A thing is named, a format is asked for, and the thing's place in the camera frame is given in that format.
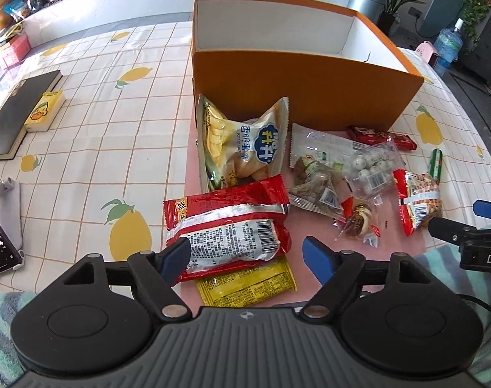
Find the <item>blue logo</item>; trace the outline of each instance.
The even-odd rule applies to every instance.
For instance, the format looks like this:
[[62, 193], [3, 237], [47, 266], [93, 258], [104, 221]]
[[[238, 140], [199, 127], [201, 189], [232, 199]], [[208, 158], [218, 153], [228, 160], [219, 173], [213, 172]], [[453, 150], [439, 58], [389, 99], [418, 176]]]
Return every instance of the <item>blue logo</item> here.
[[278, 130], [272, 124], [263, 127], [254, 141], [256, 157], [262, 163], [270, 164], [278, 146]]

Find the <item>lemon print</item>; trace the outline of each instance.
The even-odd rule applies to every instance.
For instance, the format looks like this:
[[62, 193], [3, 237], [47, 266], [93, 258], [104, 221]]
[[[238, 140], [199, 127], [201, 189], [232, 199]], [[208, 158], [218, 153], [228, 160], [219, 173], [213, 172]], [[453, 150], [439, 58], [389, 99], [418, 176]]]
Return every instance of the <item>lemon print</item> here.
[[418, 133], [420, 133], [421, 140], [424, 143], [430, 143], [435, 146], [441, 144], [443, 142], [443, 135], [441, 134], [440, 127], [436, 124], [429, 111], [423, 105], [420, 105], [416, 110], [423, 112], [416, 117], [416, 128], [418, 129]]
[[481, 149], [481, 146], [476, 144], [475, 145], [475, 151], [477, 151], [477, 154], [479, 155], [479, 157], [484, 160], [485, 156], [483, 155], [483, 149]]
[[42, 158], [38, 158], [37, 156], [34, 155], [26, 155], [23, 156], [21, 159], [21, 170], [23, 172], [31, 172], [33, 171], [37, 166], [40, 165], [40, 161]]
[[55, 54], [55, 53], [59, 52], [61, 49], [66, 48], [66, 45], [68, 45], [68, 44], [62, 44], [62, 45], [54, 46], [53, 48], [50, 48], [50, 49], [45, 50], [40, 55], [43, 56], [43, 57], [47, 57], [48, 55]]
[[152, 247], [152, 235], [147, 222], [134, 206], [113, 199], [102, 208], [112, 205], [105, 224], [117, 220], [111, 229], [109, 248], [115, 261], [125, 261], [130, 255]]
[[151, 71], [152, 69], [148, 67], [136, 67], [135, 69], [129, 70], [120, 77], [120, 79], [116, 82], [115, 87], [121, 90], [123, 87], [128, 85], [128, 82], [143, 79], [143, 77], [145, 77]]
[[117, 33], [116, 35], [114, 35], [111, 38], [111, 42], [118, 41], [119, 39], [122, 39], [122, 38], [126, 37], [129, 33], [130, 32], [120, 32], [120, 33]]

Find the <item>metal screw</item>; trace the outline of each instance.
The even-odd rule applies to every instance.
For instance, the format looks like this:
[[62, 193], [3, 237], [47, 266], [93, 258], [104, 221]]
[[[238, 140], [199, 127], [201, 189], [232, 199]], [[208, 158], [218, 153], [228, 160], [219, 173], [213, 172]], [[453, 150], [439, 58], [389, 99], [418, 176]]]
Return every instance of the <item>metal screw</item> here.
[[303, 313], [309, 318], [324, 318], [330, 313], [330, 310], [323, 305], [310, 305]]
[[167, 318], [180, 318], [186, 315], [188, 310], [183, 305], [166, 305], [161, 312]]

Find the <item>wall outlet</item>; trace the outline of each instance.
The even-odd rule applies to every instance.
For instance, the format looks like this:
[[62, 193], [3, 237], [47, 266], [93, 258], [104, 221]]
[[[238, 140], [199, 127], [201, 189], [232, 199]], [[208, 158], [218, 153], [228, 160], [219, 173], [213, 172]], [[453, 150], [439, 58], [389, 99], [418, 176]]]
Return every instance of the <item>wall outlet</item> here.
[[415, 8], [415, 7], [409, 7], [408, 13], [417, 19], [419, 19], [421, 17], [421, 15], [423, 15], [423, 12], [418, 10], [418, 8]]

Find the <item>black book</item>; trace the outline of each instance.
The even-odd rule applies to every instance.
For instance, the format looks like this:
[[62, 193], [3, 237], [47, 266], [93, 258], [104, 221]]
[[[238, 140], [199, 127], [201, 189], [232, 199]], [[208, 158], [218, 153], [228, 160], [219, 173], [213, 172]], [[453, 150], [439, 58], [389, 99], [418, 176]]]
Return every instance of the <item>black book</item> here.
[[13, 159], [26, 135], [25, 121], [44, 92], [53, 90], [59, 70], [21, 80], [0, 108], [0, 160]]

